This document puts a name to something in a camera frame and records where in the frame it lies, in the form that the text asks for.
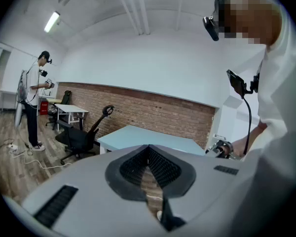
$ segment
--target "black office chair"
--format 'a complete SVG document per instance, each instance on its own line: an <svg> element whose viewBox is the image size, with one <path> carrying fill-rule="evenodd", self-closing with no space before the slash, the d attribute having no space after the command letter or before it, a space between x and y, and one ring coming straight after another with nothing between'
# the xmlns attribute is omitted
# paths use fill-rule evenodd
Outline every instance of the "black office chair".
<svg viewBox="0 0 296 237"><path fill-rule="evenodd" d="M63 99L62 99L62 101L61 101L60 104L61 105L67 105L67 104L69 104L70 96L71 96L71 91L70 90L66 90L65 91L65 94L63 96ZM49 118L49 122L46 123L46 126L47 126L47 124L53 123L54 124L53 125L53 130L54 130L55 129L55 126L57 124L57 118L58 118L57 116L58 116L58 114L57 114L57 107L56 107L56 105L53 104L53 106L54 106L54 109L52 109L52 111L49 111L48 112L48 115L51 116L51 118Z"/></svg>
<svg viewBox="0 0 296 237"><path fill-rule="evenodd" d="M97 128L102 119L112 114L114 110L113 105L105 106L102 110L103 115L99 118L98 121L91 127L90 131L85 132L82 128L82 120L85 119L85 117L77 115L80 119L80 130L73 127L73 125L68 124L62 120L58 120L57 123L60 124L64 131L60 134L58 134L55 139L59 141L62 144L67 145L65 148L65 151L70 151L70 154L66 157L63 157L60 159L60 163L64 165L64 159L67 159L68 157L76 155L77 158L80 158L80 154L92 154L95 155L94 152L90 152L91 149L93 149L93 145L99 145L98 142L96 142L95 135L99 131Z"/></svg>

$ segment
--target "ceiling pipe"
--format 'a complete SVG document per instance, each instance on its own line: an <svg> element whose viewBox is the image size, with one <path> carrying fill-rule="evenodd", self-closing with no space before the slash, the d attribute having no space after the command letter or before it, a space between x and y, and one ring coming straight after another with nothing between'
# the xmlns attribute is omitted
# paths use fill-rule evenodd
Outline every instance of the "ceiling pipe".
<svg viewBox="0 0 296 237"><path fill-rule="evenodd" d="M130 2L130 6L132 7L132 10L133 10L133 14L134 14L134 17L135 17L138 32L141 35L141 34L143 34L143 29L142 29L142 26L140 24L137 8L135 6L134 0L129 0L129 2Z"/></svg>
<svg viewBox="0 0 296 237"><path fill-rule="evenodd" d="M144 0L139 0L139 4L140 4L140 10L141 10L142 16L143 16L145 33L148 35L148 34L150 34L150 29L149 29L149 25L148 25L148 18L147 18L145 1Z"/></svg>
<svg viewBox="0 0 296 237"><path fill-rule="evenodd" d="M181 16L182 2L183 2L183 0L179 0L179 8L178 8L178 15L177 15L177 25L176 25L176 30L179 29L179 25L180 25L180 16Z"/></svg>
<svg viewBox="0 0 296 237"><path fill-rule="evenodd" d="M135 25L135 23L134 23L134 20L133 20L133 18L132 18L132 15L131 15L130 12L129 12L129 9L127 8L127 5L126 5L125 0L120 0L120 1L122 2L122 5L123 5L123 7L124 7L124 9L125 9L125 11L126 11L126 14L127 14L128 18L129 18L129 20L130 20L130 22L131 22L131 24L132 24L134 30L135 30L136 35L139 35L138 29L137 29L137 27L136 27L136 25Z"/></svg>

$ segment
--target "red brick wall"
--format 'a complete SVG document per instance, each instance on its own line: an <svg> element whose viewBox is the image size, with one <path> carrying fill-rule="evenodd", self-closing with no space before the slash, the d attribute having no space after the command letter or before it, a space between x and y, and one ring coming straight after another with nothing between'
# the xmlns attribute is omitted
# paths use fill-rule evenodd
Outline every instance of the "red brick wall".
<svg viewBox="0 0 296 237"><path fill-rule="evenodd" d="M215 108L202 104L137 90L82 83L60 83L57 98L71 90L70 104L89 111L84 129L102 115L106 105L114 105L109 118L99 125L97 138L127 125L193 139L203 149L212 126Z"/></svg>

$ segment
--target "red box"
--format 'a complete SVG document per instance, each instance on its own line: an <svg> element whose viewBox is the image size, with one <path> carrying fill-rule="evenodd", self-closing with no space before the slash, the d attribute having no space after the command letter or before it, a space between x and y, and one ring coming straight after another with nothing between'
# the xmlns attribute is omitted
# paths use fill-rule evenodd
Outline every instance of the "red box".
<svg viewBox="0 0 296 237"><path fill-rule="evenodd" d="M48 114L48 102L42 101L40 104L40 114L41 115L47 115Z"/></svg>

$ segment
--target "ceiling light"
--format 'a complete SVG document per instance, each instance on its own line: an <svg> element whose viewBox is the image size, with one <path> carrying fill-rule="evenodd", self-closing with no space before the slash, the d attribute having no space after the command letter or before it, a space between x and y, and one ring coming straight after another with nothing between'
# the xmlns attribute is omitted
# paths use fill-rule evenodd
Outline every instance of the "ceiling light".
<svg viewBox="0 0 296 237"><path fill-rule="evenodd" d="M50 31L50 29L51 29L52 26L55 24L55 22L56 22L56 20L59 18L59 16L60 16L60 14L59 14L57 11L55 11L55 12L53 13L53 15L51 15L51 17L50 17L50 19L49 19L47 25L45 26L45 29L44 29L45 32L48 33L48 32Z"/></svg>

